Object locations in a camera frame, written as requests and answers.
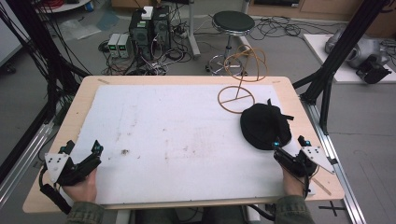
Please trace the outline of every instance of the wooden table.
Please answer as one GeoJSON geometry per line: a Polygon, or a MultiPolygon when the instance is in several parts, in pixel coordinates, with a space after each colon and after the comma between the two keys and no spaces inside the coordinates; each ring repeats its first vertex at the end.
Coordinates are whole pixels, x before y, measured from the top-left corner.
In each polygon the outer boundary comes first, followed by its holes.
{"type": "MultiPolygon", "coordinates": [[[[62,127],[60,128],[49,152],[57,153],[59,148],[65,146],[68,140],[77,142],[78,134],[84,120],[92,106],[96,90],[102,85],[238,85],[239,81],[232,77],[86,77],[84,78],[78,93],[71,105],[62,127]]],[[[276,95],[282,104],[282,112],[293,115],[294,121],[290,122],[293,136],[303,135],[309,139],[313,146],[320,146],[320,142],[305,114],[303,106],[297,93],[286,77],[266,77],[261,81],[244,83],[248,85],[272,85],[276,95]]],[[[341,200],[344,191],[336,175],[332,175],[323,169],[313,177],[311,185],[315,186],[316,194],[308,196],[308,201],[318,200],[341,200]]],[[[106,205],[106,209],[136,209],[152,207],[181,207],[181,206],[203,206],[203,205],[226,205],[226,204],[253,204],[273,203],[276,198],[250,198],[226,201],[191,201],[170,203],[141,203],[141,204],[116,204],[106,205]]],[[[37,180],[33,184],[29,195],[23,205],[26,213],[57,212],[56,205],[39,191],[37,180]]]]}

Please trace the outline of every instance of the black cloth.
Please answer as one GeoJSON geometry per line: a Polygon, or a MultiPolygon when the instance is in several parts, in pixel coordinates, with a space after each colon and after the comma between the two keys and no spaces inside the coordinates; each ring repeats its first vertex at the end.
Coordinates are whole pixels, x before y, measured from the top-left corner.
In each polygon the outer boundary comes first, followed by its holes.
{"type": "Polygon", "coordinates": [[[274,142],[283,147],[291,139],[287,119],[292,117],[282,115],[279,107],[275,105],[255,104],[242,112],[242,134],[258,149],[272,150],[274,142]]]}

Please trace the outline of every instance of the sleeve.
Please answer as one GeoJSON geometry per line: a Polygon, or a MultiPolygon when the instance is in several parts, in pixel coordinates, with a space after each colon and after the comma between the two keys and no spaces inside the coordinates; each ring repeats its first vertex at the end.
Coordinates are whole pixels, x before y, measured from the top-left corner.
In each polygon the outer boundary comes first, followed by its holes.
{"type": "Polygon", "coordinates": [[[276,203],[276,223],[315,224],[301,196],[291,195],[280,198],[276,203]]]}
{"type": "Polygon", "coordinates": [[[100,224],[105,209],[96,203],[74,203],[66,224],[100,224]]]}

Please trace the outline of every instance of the hand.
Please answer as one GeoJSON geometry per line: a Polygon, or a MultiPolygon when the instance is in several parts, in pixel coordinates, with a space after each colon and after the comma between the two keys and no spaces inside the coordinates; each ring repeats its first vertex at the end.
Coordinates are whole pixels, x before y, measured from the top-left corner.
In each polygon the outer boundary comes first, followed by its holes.
{"type": "Polygon", "coordinates": [[[75,186],[62,187],[74,202],[95,203],[96,200],[96,169],[94,169],[84,181],[75,186]]]}
{"type": "Polygon", "coordinates": [[[304,197],[304,178],[296,178],[282,167],[283,190],[286,195],[299,195],[304,197]]]}

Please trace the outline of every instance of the black metal frame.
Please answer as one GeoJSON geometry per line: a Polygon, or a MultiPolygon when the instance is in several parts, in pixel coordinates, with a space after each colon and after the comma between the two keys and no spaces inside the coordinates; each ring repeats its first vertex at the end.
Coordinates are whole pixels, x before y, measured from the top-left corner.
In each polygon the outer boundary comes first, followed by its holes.
{"type": "Polygon", "coordinates": [[[294,89],[311,83],[301,100],[309,105],[314,105],[323,92],[320,109],[319,125],[327,135],[327,119],[329,115],[330,96],[332,91],[332,79],[335,72],[347,58],[347,55],[355,47],[370,24],[374,21],[387,0],[364,0],[340,39],[332,49],[326,61],[314,74],[293,83],[294,89]]]}

